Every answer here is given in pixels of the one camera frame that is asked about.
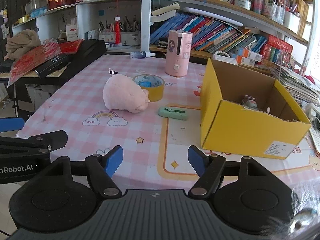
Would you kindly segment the pink plush pig toy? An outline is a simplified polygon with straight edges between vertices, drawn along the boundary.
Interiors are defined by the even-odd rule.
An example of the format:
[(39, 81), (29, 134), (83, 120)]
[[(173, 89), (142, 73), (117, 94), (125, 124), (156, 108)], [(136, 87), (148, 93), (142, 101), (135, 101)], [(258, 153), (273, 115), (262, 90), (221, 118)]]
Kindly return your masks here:
[(147, 109), (149, 92), (142, 89), (130, 77), (108, 70), (110, 78), (103, 88), (103, 101), (107, 109), (140, 113)]

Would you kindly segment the yellow tape roll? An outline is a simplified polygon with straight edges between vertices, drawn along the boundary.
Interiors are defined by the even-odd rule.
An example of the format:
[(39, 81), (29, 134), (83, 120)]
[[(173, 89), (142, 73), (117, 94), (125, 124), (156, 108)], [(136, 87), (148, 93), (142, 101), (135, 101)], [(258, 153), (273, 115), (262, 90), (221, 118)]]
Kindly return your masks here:
[(159, 101), (163, 98), (165, 81), (156, 75), (140, 74), (132, 79), (142, 89), (148, 91), (151, 102)]

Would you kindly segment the yellow cardboard box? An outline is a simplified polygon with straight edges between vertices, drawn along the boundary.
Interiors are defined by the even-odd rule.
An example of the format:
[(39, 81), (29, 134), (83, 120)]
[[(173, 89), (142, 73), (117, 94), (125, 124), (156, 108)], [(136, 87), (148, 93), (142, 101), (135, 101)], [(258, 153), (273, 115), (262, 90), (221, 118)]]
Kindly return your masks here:
[[(242, 105), (256, 98), (258, 110)], [(200, 92), (202, 149), (286, 159), (311, 123), (276, 79), (209, 59)]]

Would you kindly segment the black rectangular case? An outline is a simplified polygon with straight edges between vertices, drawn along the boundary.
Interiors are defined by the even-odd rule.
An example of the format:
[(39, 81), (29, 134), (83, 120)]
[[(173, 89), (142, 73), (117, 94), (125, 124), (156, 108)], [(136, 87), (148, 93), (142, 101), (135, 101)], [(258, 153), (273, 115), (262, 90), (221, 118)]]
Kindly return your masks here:
[(44, 79), (49, 74), (62, 69), (69, 62), (69, 55), (59, 54), (35, 68), (39, 78)]

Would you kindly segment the pink checkered tablecloth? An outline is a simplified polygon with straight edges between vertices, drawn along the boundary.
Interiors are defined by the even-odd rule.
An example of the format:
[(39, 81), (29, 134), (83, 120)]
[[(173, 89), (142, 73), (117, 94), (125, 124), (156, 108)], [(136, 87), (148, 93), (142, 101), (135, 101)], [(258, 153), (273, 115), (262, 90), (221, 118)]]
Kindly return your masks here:
[[(33, 135), (63, 130), (68, 135), (64, 148), (51, 158), (69, 156), (84, 160), (105, 154), (120, 145), (123, 162), (113, 175), (118, 187), (126, 189), (189, 189), (197, 174), (188, 163), (190, 145), (200, 144), (200, 87), (204, 65), (189, 64), (185, 77), (164, 72), (163, 59), (132, 60), (128, 56), (104, 55), (71, 78), (55, 92), (17, 133)], [(109, 69), (128, 77), (154, 74), (165, 81), (164, 96), (142, 113), (108, 110), (103, 102), (103, 86)], [(187, 120), (163, 118), (160, 107), (174, 107)]]

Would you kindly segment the small toy in box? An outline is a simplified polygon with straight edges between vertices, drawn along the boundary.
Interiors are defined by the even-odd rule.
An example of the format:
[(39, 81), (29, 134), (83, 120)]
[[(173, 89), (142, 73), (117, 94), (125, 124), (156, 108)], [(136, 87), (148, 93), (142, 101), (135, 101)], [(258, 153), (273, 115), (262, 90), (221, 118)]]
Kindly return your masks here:
[(250, 95), (245, 95), (242, 100), (242, 105), (251, 109), (258, 110), (258, 105), (256, 100), (257, 100), (256, 98)]

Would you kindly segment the beige towel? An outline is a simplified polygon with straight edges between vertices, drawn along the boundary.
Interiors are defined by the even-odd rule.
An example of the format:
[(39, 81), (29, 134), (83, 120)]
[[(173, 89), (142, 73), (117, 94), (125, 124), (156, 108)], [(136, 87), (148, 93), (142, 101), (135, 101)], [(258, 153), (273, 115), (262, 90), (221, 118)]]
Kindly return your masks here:
[(5, 45), (7, 54), (4, 59), (20, 59), (28, 51), (40, 45), (41, 41), (37, 32), (30, 29), (20, 31), (15, 36), (7, 39), (7, 44)]

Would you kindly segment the red plastic bag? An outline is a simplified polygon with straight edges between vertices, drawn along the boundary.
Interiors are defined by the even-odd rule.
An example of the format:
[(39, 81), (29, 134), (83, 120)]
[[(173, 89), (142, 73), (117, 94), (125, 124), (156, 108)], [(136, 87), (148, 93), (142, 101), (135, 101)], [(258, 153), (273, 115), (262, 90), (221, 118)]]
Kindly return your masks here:
[(56, 39), (51, 38), (45, 40), (43, 45), (28, 51), (12, 64), (7, 87), (10, 87), (24, 74), (46, 61), (51, 60), (60, 53), (61, 49)]

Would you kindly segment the pink cylindrical humidifier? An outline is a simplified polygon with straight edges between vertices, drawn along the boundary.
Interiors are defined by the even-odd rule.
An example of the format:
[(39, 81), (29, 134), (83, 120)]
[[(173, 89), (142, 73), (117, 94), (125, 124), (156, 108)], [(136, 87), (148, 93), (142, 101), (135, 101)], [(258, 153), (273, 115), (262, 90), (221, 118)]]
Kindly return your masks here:
[(193, 34), (184, 30), (170, 30), (165, 62), (165, 72), (175, 77), (184, 77), (188, 65)]

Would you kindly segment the black keyboard piano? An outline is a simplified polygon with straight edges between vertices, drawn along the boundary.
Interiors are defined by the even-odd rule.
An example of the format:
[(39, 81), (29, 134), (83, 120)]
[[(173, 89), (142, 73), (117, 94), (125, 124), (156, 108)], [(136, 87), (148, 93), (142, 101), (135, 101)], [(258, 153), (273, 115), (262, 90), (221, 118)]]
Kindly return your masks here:
[(64, 85), (73, 76), (106, 53), (102, 40), (85, 40), (75, 54), (61, 56), (55, 63), (52, 72), (46, 71), (41, 76), (32, 70), (24, 74), (13, 84)]

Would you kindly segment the white beaded bag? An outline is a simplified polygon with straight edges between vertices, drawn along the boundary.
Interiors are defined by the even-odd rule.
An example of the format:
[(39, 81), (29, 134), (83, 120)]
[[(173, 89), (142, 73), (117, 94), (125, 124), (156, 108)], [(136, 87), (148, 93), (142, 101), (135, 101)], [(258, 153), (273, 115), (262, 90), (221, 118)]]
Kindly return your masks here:
[(238, 65), (237, 61), (235, 58), (232, 58), (230, 55), (228, 55), (226, 52), (224, 51), (216, 51), (213, 55), (212, 55), (212, 59), (216, 60), (216, 61), (221, 61), (221, 62), (226, 62), (226, 63), (230, 63), (233, 65)]

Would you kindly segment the small spray bottle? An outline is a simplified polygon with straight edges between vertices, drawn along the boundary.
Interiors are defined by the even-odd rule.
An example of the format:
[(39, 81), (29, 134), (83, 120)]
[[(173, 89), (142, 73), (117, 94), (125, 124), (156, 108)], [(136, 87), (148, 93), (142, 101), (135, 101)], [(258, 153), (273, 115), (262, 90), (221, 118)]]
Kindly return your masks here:
[(136, 51), (130, 53), (130, 59), (145, 59), (148, 57), (156, 56), (155, 53), (147, 52), (147, 51)]

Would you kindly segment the stack of papers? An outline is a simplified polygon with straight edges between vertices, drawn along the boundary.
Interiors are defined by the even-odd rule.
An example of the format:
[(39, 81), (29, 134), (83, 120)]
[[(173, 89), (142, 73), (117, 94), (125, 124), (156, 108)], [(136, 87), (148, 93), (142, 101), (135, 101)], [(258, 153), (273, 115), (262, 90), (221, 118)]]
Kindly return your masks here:
[(309, 79), (278, 64), (273, 64), (268, 68), (301, 107), (308, 103), (319, 107), (319, 88)]

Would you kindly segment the red tassel ornament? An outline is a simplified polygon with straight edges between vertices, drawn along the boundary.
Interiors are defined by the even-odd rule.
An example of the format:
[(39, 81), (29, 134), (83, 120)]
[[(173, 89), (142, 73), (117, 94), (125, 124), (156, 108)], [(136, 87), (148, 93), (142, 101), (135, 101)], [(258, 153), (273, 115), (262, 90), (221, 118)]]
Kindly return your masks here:
[(116, 16), (116, 17), (114, 18), (114, 20), (115, 20), (114, 32), (115, 32), (115, 35), (116, 35), (116, 41), (115, 41), (115, 43), (116, 43), (116, 44), (120, 44), (120, 43), (121, 43), (120, 17), (119, 17), (119, 16)]

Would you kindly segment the white bookshelf unit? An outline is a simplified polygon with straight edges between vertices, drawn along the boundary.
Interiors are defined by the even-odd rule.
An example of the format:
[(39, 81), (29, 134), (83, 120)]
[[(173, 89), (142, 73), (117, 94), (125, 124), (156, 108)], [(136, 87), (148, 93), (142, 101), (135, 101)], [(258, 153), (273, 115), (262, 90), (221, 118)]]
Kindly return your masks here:
[(149, 51), (171, 29), (193, 34), (192, 51), (231, 51), (253, 32), (285, 41), (283, 50), (310, 42), (302, 36), (302, 5), (311, 0), (75, 0), (48, 10), (47, 0), (29, 0), (12, 34), (30, 29), (39, 39), (96, 39), (114, 43), (114, 18), (120, 17), (121, 47)]

